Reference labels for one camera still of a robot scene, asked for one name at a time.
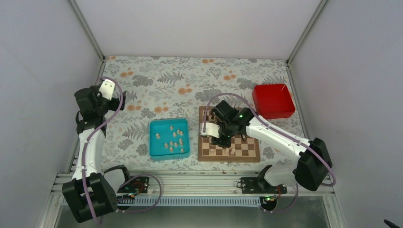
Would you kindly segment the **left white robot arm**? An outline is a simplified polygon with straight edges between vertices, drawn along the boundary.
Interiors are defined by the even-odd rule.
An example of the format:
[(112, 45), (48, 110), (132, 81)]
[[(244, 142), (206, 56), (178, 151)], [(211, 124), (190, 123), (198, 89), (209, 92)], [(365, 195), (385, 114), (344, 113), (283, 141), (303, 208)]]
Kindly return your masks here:
[(62, 194), (78, 223), (97, 218), (117, 210), (118, 191), (127, 192), (132, 179), (120, 165), (110, 168), (111, 175), (102, 173), (101, 153), (106, 140), (108, 111), (116, 115), (124, 109), (125, 93), (113, 98), (114, 83), (103, 82), (75, 92), (79, 111), (76, 114), (79, 137), (79, 157), (71, 181), (62, 185)]

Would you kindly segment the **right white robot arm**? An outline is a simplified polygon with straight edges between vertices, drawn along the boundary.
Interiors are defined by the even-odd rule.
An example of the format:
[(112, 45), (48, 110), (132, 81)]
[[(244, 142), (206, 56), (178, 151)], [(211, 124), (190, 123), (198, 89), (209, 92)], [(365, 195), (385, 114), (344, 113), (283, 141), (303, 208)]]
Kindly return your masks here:
[(331, 173), (333, 164), (323, 140), (309, 140), (291, 134), (265, 120), (250, 107), (237, 110), (221, 101), (210, 111), (205, 108), (199, 130), (202, 137), (211, 137), (211, 143), (222, 148), (229, 148), (231, 139), (241, 135), (284, 153), (290, 163), (268, 167), (263, 177), (258, 179), (257, 186), (262, 193), (270, 193), (280, 184), (299, 184), (316, 191)]

